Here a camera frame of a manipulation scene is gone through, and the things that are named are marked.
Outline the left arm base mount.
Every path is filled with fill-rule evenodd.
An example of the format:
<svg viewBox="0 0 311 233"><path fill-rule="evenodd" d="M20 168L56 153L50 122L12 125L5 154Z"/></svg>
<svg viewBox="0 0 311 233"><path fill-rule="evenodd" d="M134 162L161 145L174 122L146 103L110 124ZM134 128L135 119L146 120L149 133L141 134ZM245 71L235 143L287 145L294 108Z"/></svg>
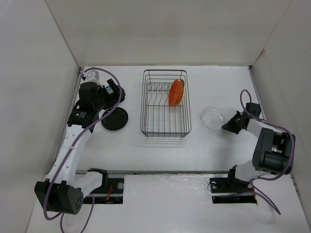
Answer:
<svg viewBox="0 0 311 233"><path fill-rule="evenodd" d="M77 188L82 192L76 198L76 206L82 204L122 204L124 191L124 177L120 175L110 176L108 173L89 173L82 177L77 184Z"/></svg>

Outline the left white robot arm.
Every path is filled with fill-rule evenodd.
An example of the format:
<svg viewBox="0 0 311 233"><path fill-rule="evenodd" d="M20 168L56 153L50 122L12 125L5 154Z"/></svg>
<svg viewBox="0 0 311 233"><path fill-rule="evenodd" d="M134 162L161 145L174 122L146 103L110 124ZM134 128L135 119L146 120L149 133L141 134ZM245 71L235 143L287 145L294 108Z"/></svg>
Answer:
<svg viewBox="0 0 311 233"><path fill-rule="evenodd" d="M68 118L56 161L45 181L35 185L35 194L45 215L47 212L76 215L92 191L102 193L108 189L108 174L104 169L91 168L82 178L75 179L86 142L100 122L100 111L105 109L111 113L122 101L123 89L119 82L109 79L107 83L108 86L104 86L99 81L90 81L79 87L79 99Z"/></svg>

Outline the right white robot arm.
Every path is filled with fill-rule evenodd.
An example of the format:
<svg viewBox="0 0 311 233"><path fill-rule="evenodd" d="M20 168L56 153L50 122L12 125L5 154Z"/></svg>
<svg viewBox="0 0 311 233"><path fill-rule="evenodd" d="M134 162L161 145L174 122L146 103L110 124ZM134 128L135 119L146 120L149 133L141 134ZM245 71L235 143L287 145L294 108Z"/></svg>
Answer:
<svg viewBox="0 0 311 233"><path fill-rule="evenodd" d="M230 191L254 179L275 180L293 168L295 135L260 119L260 114L260 105L249 102L242 113L237 111L222 126L228 132L238 134L245 130L257 138L252 159L229 170L225 186Z"/></svg>

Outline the orange plate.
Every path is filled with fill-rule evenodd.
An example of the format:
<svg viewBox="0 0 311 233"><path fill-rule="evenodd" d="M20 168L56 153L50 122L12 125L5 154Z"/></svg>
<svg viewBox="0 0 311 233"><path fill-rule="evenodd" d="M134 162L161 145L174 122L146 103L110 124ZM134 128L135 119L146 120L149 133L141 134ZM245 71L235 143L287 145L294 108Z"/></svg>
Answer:
<svg viewBox="0 0 311 233"><path fill-rule="evenodd" d="M174 80L174 82L171 85L171 88L169 91L169 105L170 106L179 105L179 101L178 101L179 94L180 94L180 81L179 80Z"/></svg>

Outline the cream patterned plate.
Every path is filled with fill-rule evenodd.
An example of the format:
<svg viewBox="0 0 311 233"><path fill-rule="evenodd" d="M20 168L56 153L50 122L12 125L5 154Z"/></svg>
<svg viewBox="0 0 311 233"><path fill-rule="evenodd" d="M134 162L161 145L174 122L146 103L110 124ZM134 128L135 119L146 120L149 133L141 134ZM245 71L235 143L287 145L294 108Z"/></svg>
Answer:
<svg viewBox="0 0 311 233"><path fill-rule="evenodd" d="M178 101L179 101L179 104L182 102L182 100L183 100L183 97L184 97L184 95L185 95L185 82L184 82L184 80L183 79L180 79L179 80L180 81L180 94L179 94L179 99L178 99Z"/></svg>

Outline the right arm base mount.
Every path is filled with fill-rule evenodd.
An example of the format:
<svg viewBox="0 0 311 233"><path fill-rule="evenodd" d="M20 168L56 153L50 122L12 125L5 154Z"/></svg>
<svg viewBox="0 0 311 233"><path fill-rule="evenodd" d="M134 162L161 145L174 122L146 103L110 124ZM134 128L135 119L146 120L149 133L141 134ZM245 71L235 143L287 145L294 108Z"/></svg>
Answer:
<svg viewBox="0 0 311 233"><path fill-rule="evenodd" d="M249 187L249 182L212 176L208 187L213 204L257 204L254 189Z"/></svg>

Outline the clear glass plate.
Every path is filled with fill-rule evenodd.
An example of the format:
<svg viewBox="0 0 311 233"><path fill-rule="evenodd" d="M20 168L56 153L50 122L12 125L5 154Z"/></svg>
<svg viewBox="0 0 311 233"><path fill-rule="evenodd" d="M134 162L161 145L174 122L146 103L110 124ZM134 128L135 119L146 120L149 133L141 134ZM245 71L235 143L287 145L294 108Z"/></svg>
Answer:
<svg viewBox="0 0 311 233"><path fill-rule="evenodd" d="M226 123L226 116L220 108L208 106L200 114L202 124L212 132L219 132Z"/></svg>

